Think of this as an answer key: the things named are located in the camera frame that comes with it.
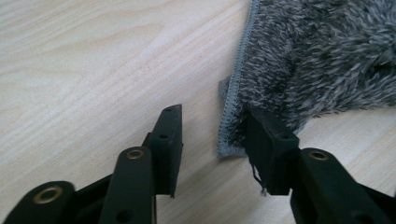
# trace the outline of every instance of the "black metal bracket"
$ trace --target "black metal bracket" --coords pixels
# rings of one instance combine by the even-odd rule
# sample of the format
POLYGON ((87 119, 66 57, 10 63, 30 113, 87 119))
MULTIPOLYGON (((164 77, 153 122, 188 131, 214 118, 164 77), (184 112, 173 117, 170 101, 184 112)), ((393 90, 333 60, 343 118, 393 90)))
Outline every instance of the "black metal bracket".
POLYGON ((288 195, 297 223, 394 223, 396 198, 358 184, 331 153, 298 148, 299 139, 273 114, 251 107, 246 118, 253 173, 272 195, 288 195))
POLYGON ((165 108, 142 147, 125 149, 113 175, 75 191, 54 181, 29 191, 5 224, 156 223, 157 194, 175 196, 182 144, 181 105, 165 108))

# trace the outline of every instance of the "fuzzy gray fabric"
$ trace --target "fuzzy gray fabric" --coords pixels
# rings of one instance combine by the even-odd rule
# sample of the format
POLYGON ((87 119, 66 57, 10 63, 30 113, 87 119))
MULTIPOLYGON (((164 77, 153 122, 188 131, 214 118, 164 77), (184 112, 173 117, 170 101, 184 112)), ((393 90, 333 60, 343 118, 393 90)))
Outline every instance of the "fuzzy gray fabric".
POLYGON ((308 119, 396 106, 396 1, 253 0, 231 77, 219 84, 219 157, 244 156, 249 106, 295 133, 308 119))

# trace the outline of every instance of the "gray fabric trim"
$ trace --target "gray fabric trim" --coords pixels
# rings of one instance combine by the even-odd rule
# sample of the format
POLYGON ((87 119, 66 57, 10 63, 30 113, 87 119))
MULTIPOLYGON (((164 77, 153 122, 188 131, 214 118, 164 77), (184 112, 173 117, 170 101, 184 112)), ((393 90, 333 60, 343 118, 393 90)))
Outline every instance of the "gray fabric trim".
POLYGON ((218 140, 218 157, 223 158, 226 156, 246 156, 246 152, 242 147, 236 147, 229 143, 227 133, 227 126, 233 124, 234 111, 237 106, 238 92, 239 92, 239 81, 241 77, 241 69, 243 66, 245 51, 247 48, 248 40, 250 37, 251 30, 256 20, 256 15, 259 9, 259 0, 252 0, 250 5, 249 16, 247 19, 247 26, 245 27, 244 33, 239 44, 238 53, 235 59, 235 66, 233 68, 233 74, 231 75, 230 83, 228 86, 227 96, 224 99, 225 106, 223 115, 219 126, 219 140, 218 140))

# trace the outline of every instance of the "tabletop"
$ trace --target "tabletop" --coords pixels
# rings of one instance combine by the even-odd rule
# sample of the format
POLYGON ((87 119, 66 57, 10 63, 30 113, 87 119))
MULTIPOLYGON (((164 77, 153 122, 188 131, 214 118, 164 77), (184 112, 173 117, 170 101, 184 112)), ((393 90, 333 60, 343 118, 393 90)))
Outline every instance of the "tabletop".
MULTIPOLYGON (((52 180, 81 189, 183 104, 176 198, 158 223, 294 223, 290 198, 261 196, 247 158, 217 158, 218 83, 233 71, 248 0, 0 3, 0 220, 52 180)), ((393 195, 396 109, 311 119, 301 148, 330 151, 393 195)))

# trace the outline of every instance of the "table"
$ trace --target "table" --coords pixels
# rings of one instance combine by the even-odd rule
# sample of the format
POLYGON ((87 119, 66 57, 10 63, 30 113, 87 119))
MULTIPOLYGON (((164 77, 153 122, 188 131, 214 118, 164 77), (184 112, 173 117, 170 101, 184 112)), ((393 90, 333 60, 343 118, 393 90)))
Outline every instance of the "table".
MULTIPOLYGON (((219 160, 218 82, 231 74, 249 1, 2 1, 0 220, 30 189, 81 189, 183 104, 175 199, 159 223, 294 223, 289 197, 262 197, 247 158, 219 160)), ((333 153, 361 183, 396 189, 395 108, 312 119, 301 147, 333 153)))

